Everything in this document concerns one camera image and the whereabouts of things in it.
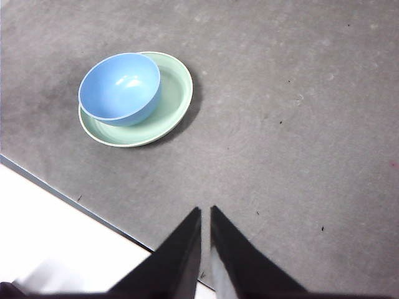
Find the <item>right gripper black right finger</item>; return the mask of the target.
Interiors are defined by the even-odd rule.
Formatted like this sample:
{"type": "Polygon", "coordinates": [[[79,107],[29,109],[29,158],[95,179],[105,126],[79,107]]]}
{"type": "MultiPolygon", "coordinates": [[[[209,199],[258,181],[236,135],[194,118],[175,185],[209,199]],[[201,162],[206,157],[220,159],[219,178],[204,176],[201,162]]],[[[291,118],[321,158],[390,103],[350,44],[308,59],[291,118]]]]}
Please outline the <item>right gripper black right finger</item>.
{"type": "Polygon", "coordinates": [[[218,298],[294,298],[308,291],[262,254],[218,206],[210,209],[211,264],[218,298]]]}

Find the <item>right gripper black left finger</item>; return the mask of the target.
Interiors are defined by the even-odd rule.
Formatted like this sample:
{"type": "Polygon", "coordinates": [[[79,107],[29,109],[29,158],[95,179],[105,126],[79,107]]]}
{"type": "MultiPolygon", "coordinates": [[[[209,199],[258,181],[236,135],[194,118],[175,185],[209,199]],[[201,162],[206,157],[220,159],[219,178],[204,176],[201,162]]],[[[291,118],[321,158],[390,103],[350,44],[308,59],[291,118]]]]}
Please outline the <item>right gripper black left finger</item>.
{"type": "Polygon", "coordinates": [[[200,260],[201,210],[196,207],[107,293],[117,298],[194,298],[200,260]]]}

